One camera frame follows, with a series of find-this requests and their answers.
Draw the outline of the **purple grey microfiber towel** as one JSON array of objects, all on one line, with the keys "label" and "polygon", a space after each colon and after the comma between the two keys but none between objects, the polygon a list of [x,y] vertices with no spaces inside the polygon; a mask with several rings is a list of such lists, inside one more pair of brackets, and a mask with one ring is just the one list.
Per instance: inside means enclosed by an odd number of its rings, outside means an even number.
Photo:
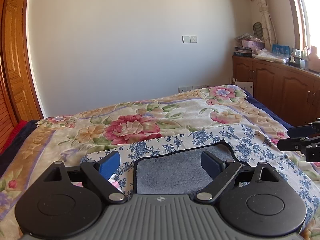
[{"label": "purple grey microfiber towel", "polygon": [[137,194],[188,194],[195,196],[212,182],[201,166],[204,151],[222,161],[237,161],[224,140],[208,146],[140,158],[134,165],[133,192]]}]

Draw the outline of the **low wall socket strip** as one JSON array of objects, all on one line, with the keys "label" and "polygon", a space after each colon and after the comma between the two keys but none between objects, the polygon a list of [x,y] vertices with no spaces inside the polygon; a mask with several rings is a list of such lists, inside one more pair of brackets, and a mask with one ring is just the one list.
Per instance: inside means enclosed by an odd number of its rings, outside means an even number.
[{"label": "low wall socket strip", "polygon": [[184,93],[187,91],[195,90],[195,89],[202,89],[202,88],[208,88],[210,85],[195,85],[195,86],[185,86],[185,87],[178,87],[179,93]]}]

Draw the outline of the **white box beside bed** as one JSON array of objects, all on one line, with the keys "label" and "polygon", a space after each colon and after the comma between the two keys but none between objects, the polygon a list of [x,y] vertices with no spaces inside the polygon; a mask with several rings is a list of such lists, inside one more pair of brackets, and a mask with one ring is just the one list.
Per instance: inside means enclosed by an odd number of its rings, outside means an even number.
[{"label": "white box beside bed", "polygon": [[247,91],[251,96],[254,95],[254,84],[252,81],[236,81],[235,84],[242,88],[243,90]]}]

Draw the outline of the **wooden room door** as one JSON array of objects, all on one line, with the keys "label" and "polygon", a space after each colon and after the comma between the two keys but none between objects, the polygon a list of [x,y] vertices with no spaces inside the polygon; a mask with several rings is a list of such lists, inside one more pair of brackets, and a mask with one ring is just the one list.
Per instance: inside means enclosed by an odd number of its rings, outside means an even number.
[{"label": "wooden room door", "polygon": [[27,0],[3,0],[1,58],[4,82],[17,121],[43,118],[27,47]]}]

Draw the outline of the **floral bed blanket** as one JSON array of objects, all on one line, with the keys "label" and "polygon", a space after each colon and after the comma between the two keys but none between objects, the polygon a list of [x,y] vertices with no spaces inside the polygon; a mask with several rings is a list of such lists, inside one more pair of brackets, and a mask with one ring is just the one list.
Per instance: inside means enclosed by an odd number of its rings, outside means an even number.
[{"label": "floral bed blanket", "polygon": [[276,144],[288,129],[288,123],[235,85],[30,121],[1,154],[1,239],[21,237],[15,204],[55,161],[76,166],[118,151],[121,165],[111,183],[130,195],[137,159],[220,140],[242,161],[272,164],[306,204],[302,236],[319,239],[319,163],[306,162],[298,152],[278,151]]}]

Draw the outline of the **clear plastic bag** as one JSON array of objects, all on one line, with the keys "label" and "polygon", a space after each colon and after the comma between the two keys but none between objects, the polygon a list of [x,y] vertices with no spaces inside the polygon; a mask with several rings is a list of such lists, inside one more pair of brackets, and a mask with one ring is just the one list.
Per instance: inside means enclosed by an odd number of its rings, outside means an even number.
[{"label": "clear plastic bag", "polygon": [[262,49],[258,51],[258,54],[254,57],[255,60],[263,60],[263,61],[268,61],[268,62],[277,62],[277,63],[282,63],[286,64],[289,62],[290,57],[285,55],[274,55],[267,49]]}]

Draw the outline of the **pink box on cabinet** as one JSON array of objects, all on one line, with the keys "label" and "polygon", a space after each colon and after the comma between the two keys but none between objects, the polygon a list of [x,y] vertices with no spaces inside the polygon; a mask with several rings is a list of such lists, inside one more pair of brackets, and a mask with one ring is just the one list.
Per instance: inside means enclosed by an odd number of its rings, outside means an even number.
[{"label": "pink box on cabinet", "polygon": [[258,51],[265,48],[264,42],[251,41],[251,40],[242,40],[242,46],[250,48],[253,54],[257,54]]}]

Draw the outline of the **red pillow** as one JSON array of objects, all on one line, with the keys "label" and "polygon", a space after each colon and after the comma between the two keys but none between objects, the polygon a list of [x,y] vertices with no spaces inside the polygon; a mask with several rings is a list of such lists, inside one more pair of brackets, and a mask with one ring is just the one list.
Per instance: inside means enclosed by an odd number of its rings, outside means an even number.
[{"label": "red pillow", "polygon": [[28,122],[21,120],[12,130],[11,132],[1,140],[1,154],[10,146],[18,133],[26,126]]}]

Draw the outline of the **white wall switch socket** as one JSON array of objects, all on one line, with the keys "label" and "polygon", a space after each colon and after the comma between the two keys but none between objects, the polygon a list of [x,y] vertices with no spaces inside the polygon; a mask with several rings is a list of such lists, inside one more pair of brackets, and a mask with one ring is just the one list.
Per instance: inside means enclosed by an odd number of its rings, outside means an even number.
[{"label": "white wall switch socket", "polygon": [[183,43],[197,43],[197,36],[182,36],[182,42]]}]

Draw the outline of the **pink cotton tissue box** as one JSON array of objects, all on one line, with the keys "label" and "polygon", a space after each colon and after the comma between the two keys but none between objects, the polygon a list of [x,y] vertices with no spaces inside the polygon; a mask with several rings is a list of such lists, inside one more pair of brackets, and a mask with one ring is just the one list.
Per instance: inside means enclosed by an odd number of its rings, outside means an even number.
[{"label": "pink cotton tissue box", "polygon": [[[112,177],[108,180],[114,187],[118,190],[121,190],[120,184],[115,180],[116,175],[113,174]],[[83,187],[82,182],[73,181],[72,184],[74,186]]]}]

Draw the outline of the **dark fan ornament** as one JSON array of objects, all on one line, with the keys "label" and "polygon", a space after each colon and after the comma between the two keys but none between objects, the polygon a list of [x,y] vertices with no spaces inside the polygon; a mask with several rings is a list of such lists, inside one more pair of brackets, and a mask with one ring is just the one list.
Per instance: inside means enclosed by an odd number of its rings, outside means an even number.
[{"label": "dark fan ornament", "polygon": [[256,38],[264,40],[263,25],[261,22],[255,22],[253,24],[253,33]]}]

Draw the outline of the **pink thermos bottle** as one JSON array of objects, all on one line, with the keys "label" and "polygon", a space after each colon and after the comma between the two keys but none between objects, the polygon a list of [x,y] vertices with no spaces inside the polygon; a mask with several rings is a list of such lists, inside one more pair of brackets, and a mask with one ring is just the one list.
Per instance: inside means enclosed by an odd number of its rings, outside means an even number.
[{"label": "pink thermos bottle", "polygon": [[310,46],[307,50],[308,57],[308,69],[310,71],[319,73],[320,72],[320,60],[317,55],[317,48],[315,46]]}]

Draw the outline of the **wooden sideboard cabinet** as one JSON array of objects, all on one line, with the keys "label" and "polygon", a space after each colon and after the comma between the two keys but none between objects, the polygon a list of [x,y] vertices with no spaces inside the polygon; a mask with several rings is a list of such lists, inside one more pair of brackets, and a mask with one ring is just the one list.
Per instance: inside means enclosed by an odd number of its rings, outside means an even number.
[{"label": "wooden sideboard cabinet", "polygon": [[233,79],[253,82],[253,97],[292,126],[319,118],[319,75],[297,67],[233,56]]}]

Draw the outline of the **blue box on cabinet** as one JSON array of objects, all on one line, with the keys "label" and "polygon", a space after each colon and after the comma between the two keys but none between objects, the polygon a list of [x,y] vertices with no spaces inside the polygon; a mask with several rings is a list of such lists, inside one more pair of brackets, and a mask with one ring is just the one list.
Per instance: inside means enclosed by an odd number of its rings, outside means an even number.
[{"label": "blue box on cabinet", "polygon": [[272,54],[278,56],[290,56],[291,50],[289,46],[273,44],[272,45]]}]

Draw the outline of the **floral beige curtain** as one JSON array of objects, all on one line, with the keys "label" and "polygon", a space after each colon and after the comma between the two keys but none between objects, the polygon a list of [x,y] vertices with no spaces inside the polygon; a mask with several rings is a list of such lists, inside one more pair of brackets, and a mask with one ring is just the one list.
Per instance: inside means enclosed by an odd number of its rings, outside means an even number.
[{"label": "floral beige curtain", "polygon": [[261,15],[261,23],[264,33],[265,48],[272,50],[272,46],[277,44],[277,36],[268,7],[268,0],[255,0]]}]

